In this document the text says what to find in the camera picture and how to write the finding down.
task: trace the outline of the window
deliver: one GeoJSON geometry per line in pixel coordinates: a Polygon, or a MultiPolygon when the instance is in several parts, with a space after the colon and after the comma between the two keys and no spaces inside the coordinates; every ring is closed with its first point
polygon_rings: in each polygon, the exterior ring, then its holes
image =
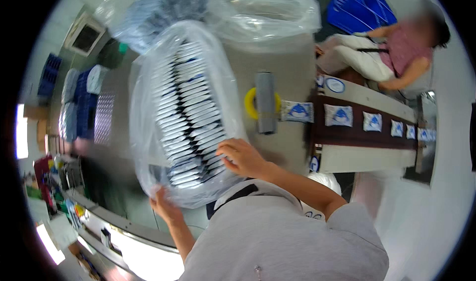
{"type": "Polygon", "coordinates": [[[28,157],[28,139],[27,139],[27,120],[23,117],[24,105],[17,107],[17,131],[15,133],[15,142],[17,146],[17,159],[28,157]]]}

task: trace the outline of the hand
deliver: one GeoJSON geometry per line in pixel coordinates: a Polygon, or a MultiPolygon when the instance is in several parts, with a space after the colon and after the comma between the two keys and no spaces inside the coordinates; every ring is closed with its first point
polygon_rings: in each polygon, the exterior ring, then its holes
{"type": "Polygon", "coordinates": [[[183,220],[182,211],[166,198],[167,190],[160,188],[155,193],[155,200],[149,198],[149,203],[156,214],[158,214],[167,223],[174,225],[183,220]]]}
{"type": "Polygon", "coordinates": [[[222,158],[225,166],[230,171],[243,177],[263,180],[270,164],[272,164],[264,160],[258,151],[243,139],[232,138],[220,142],[216,154],[224,154],[227,157],[222,158]]]}

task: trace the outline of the grey shirt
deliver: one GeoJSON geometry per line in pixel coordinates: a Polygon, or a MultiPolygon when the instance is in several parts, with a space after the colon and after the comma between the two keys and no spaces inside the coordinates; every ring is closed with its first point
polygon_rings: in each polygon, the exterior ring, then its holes
{"type": "Polygon", "coordinates": [[[284,196],[246,196],[211,218],[180,280],[383,280],[388,256],[364,205],[346,204],[327,223],[284,196]]]}

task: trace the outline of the black apron strap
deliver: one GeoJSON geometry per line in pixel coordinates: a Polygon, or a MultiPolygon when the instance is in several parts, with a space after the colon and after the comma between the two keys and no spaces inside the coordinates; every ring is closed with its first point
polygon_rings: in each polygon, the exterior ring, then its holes
{"type": "MultiPolygon", "coordinates": [[[[360,49],[357,49],[357,51],[359,52],[378,52],[378,53],[387,53],[389,54],[389,50],[388,49],[367,49],[367,48],[360,48],[360,49]]],[[[395,70],[395,66],[393,65],[393,62],[392,62],[392,59],[390,58],[390,63],[392,64],[392,68],[393,68],[393,74],[396,78],[399,78],[400,75],[396,72],[395,70]]]]}
{"type": "Polygon", "coordinates": [[[359,52],[382,52],[382,53],[389,53],[388,49],[366,49],[366,48],[361,48],[357,49],[359,52]]]}

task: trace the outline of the blue plastic crate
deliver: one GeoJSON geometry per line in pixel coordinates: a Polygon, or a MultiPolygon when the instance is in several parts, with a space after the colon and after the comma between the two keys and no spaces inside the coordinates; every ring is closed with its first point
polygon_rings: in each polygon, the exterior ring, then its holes
{"type": "Polygon", "coordinates": [[[395,15],[385,0],[357,0],[373,11],[381,20],[382,25],[391,25],[397,22],[395,15]]]}
{"type": "Polygon", "coordinates": [[[331,0],[327,6],[327,21],[349,34],[381,26],[379,17],[357,0],[331,0]]]}
{"type": "Polygon", "coordinates": [[[87,79],[92,68],[78,76],[74,93],[77,105],[77,135],[80,138],[94,139],[94,118],[98,96],[87,92],[87,79]]]}
{"type": "Polygon", "coordinates": [[[45,66],[41,72],[37,93],[39,96],[43,97],[44,100],[49,99],[53,94],[61,62],[62,59],[55,56],[53,53],[50,53],[46,59],[45,66]]]}

